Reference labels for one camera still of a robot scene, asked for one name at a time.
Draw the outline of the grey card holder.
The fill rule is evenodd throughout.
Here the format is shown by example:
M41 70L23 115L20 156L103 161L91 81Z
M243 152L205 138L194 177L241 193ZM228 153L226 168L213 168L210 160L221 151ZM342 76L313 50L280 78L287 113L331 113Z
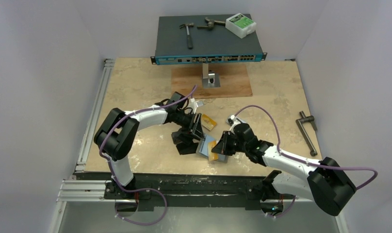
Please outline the grey card holder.
M218 142L215 138L213 138L210 135L204 134L204 139L202 139L197 146L196 149L196 154L205 157L207 159L210 158L212 154L212 148L215 145L215 143ZM218 162L221 163L227 163L228 162L228 157L222 154L217 154L217 160Z

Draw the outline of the black credit card stack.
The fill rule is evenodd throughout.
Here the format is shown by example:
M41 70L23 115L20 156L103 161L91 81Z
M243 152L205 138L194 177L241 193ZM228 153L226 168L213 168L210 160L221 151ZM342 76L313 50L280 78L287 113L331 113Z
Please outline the black credit card stack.
M178 130L171 133L171 138L176 146L179 155L195 154L198 147L198 143L194 142L194 139L190 134Z

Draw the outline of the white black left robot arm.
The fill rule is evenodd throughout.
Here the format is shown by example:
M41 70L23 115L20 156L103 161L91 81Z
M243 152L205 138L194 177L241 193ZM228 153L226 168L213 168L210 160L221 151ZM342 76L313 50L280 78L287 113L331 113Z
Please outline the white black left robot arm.
M135 192L135 178L128 154L138 131L167 123L175 123L180 129L172 133L172 140L180 154L195 153L198 143L205 138L201 126L201 114L190 108L189 96L178 92L169 99L140 110L112 109L94 136L99 154L108 162L116 192L128 199Z

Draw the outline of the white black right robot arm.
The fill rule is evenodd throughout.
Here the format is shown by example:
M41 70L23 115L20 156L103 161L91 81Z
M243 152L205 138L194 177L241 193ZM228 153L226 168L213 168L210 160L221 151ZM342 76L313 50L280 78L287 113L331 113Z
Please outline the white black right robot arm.
M325 213L338 216L357 190L334 159L314 160L279 150L259 140L247 123L224 131L211 151L226 156L244 153L251 162L274 168L262 181L262 200L290 194L312 200Z

